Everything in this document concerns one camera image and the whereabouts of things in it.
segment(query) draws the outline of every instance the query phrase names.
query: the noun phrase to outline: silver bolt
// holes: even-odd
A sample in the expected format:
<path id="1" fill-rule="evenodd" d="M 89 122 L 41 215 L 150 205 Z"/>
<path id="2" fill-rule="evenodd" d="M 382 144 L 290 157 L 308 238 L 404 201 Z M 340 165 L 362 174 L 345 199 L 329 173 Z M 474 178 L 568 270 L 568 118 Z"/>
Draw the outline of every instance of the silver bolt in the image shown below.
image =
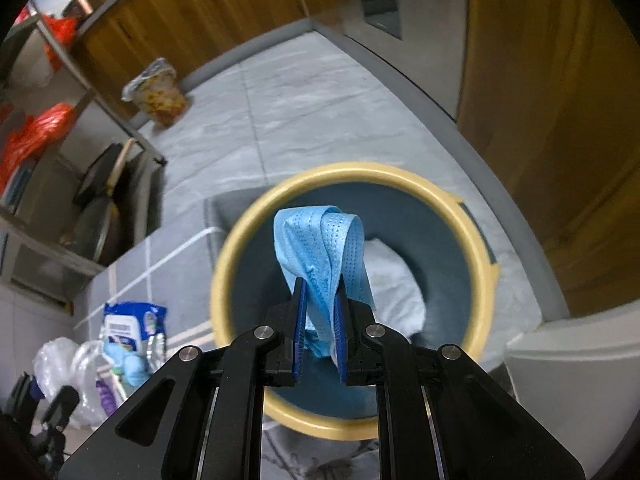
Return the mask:
<path id="1" fill-rule="evenodd" d="M 268 339 L 273 335 L 273 328 L 266 325 L 259 326 L 254 330 L 254 335 L 258 339 Z"/>
<path id="2" fill-rule="evenodd" d="M 445 359 L 455 361 L 462 355 L 462 352 L 460 351 L 460 348 L 455 345 L 446 345 L 442 347 L 442 355 Z"/>
<path id="3" fill-rule="evenodd" d="M 378 324 L 369 325 L 364 331 L 369 337 L 382 337 L 386 333 L 385 327 Z"/>
<path id="4" fill-rule="evenodd" d="M 180 350 L 178 357 L 180 357 L 181 361 L 193 361 L 198 356 L 199 352 L 200 350 L 198 350 L 195 346 L 185 346 L 182 350 Z"/>

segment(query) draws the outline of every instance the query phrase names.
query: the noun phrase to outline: tile floor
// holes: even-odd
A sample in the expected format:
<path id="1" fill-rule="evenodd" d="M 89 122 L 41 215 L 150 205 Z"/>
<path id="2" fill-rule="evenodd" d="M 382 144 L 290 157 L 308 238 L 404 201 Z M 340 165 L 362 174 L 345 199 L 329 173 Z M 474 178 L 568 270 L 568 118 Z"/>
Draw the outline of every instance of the tile floor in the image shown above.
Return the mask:
<path id="1" fill-rule="evenodd" d="M 345 160 L 399 166 L 461 196 L 502 272 L 483 361 L 541 322 L 522 265 L 462 168 L 373 75 L 316 32 L 270 48 L 190 92 L 176 125 L 143 132 L 166 156 L 162 224 L 204 198 L 276 184 L 299 171 Z"/>

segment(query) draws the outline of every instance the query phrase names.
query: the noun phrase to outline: round bucket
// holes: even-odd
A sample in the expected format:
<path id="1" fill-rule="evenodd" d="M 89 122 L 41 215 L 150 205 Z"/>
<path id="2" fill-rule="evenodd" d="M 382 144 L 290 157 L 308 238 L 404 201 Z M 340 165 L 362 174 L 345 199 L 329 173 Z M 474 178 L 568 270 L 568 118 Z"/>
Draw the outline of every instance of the round bucket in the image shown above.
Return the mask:
<path id="1" fill-rule="evenodd" d="M 335 205 L 360 216 L 365 238 L 378 238 L 411 269 L 427 309 L 439 316 L 446 340 L 425 327 L 414 344 L 455 343 L 478 360 L 494 312 L 498 265 L 459 197 L 407 171 L 377 163 L 345 162 L 314 168 L 261 196 L 238 220 L 218 258 L 211 286 L 214 339 L 229 345 L 260 325 L 267 309 L 288 301 L 273 246 L 279 209 Z M 373 386 L 340 384 L 331 359 L 305 351 L 300 382 L 267 389 L 267 415 L 294 430 L 334 440 L 378 435 Z"/>

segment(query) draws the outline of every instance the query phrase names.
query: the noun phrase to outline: yellow bucket rim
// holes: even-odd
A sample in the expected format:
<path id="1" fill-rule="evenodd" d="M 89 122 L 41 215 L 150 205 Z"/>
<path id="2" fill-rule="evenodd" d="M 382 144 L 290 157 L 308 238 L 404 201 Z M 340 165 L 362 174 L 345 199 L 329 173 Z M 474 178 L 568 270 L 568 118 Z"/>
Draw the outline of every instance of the yellow bucket rim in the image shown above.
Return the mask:
<path id="1" fill-rule="evenodd" d="M 476 224 L 461 208 L 463 200 L 409 171 L 377 162 L 340 162 L 318 166 L 284 180 L 264 193 L 240 217 L 226 238 L 211 282 L 210 318 L 214 341 L 230 345 L 238 335 L 231 324 L 231 285 L 238 257 L 258 227 L 300 194 L 348 182 L 381 184 L 404 191 L 430 206 L 455 234 L 465 255 L 471 280 L 471 310 L 463 350 L 478 361 L 486 344 L 494 315 L 495 286 L 499 266 L 492 263 Z M 367 440 L 378 436 L 378 418 L 337 418 L 318 415 L 287 402 L 268 388 L 264 412 L 284 426 L 331 440 Z"/>

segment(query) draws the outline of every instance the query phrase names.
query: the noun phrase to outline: oven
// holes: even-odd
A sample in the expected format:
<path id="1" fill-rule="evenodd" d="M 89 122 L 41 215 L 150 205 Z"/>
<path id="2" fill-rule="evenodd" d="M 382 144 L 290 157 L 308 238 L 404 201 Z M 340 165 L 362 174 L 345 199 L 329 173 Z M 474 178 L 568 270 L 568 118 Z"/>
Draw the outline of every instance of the oven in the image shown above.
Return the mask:
<path id="1" fill-rule="evenodd" d="M 456 117 L 466 0 L 338 2 L 347 36 L 386 60 Z"/>

